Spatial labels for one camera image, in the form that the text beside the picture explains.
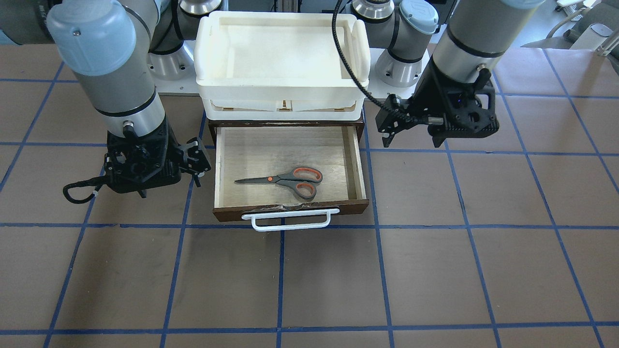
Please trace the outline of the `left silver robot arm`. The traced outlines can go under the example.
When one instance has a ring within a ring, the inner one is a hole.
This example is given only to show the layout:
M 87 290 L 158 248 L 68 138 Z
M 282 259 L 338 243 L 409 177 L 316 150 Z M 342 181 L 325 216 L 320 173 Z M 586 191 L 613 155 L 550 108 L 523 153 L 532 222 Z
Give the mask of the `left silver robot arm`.
M 393 93 L 376 115 L 384 147 L 395 135 L 427 125 L 435 147 L 448 138 L 484 138 L 500 124 L 491 71 L 540 0 L 460 0 L 429 62 L 421 68 L 440 16 L 426 0 L 353 0 L 350 13 L 366 24 L 370 46 L 383 49 L 374 69 L 394 87 L 415 86 L 408 99 Z

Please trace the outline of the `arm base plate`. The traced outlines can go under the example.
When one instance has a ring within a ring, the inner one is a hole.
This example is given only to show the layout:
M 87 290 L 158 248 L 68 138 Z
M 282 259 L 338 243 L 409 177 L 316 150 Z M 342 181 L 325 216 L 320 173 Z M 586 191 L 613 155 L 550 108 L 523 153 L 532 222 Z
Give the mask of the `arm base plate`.
M 195 81 L 195 41 L 185 41 L 179 50 L 168 54 L 148 54 L 150 73 L 160 95 L 199 95 Z
M 383 101 L 389 93 L 408 99 L 415 92 L 415 86 L 429 62 L 434 44 L 429 44 L 421 59 L 404 63 L 394 59 L 382 48 L 370 48 L 371 62 L 367 91 Z

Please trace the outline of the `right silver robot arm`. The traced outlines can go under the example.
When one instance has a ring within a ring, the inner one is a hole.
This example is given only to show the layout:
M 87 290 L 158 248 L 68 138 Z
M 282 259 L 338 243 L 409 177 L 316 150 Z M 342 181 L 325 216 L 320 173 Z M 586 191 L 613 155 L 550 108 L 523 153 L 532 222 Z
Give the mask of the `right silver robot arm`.
M 71 203 L 107 186 L 123 194 L 211 170 L 200 137 L 180 144 L 155 78 L 174 81 L 194 68 L 199 22 L 222 0 L 3 0 L 1 43 L 55 44 L 107 127 L 104 175 L 66 185 Z

